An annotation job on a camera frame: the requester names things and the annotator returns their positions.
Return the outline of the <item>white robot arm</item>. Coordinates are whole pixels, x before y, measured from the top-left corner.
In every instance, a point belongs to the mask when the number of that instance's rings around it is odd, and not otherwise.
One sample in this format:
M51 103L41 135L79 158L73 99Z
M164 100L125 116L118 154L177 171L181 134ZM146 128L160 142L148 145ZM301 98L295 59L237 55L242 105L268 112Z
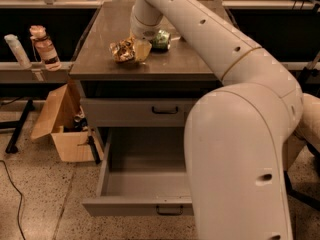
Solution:
M296 79L197 0L136 0L139 38L167 18L221 81L185 124L184 154L199 240L293 240L283 146L303 112Z

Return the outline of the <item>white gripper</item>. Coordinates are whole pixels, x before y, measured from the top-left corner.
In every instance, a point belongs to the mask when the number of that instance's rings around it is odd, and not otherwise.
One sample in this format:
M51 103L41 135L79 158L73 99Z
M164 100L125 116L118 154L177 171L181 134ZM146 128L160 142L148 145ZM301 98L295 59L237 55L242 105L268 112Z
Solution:
M134 40L133 46L135 52L135 60L137 62L143 62L149 56L152 48L152 45L148 40L152 40L155 38L155 36L159 32L160 25L146 25L137 18L133 10L131 11L130 16L130 31L131 34L135 38L137 38Z

